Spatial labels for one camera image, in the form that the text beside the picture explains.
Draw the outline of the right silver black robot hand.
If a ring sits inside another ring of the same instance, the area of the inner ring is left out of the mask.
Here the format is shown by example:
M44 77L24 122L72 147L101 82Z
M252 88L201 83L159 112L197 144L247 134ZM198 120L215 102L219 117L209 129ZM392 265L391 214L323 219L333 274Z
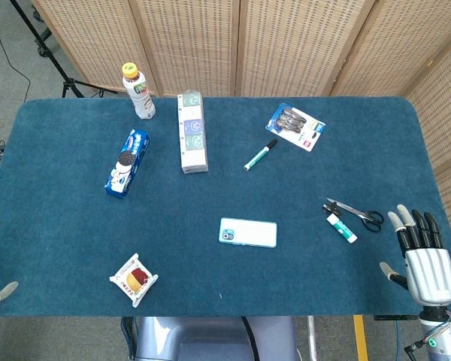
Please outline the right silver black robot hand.
M400 275L386 262L380 263L381 271L424 307L451 304L451 259L436 220L428 212L409 211L404 205L398 205L388 217L401 248L406 275Z

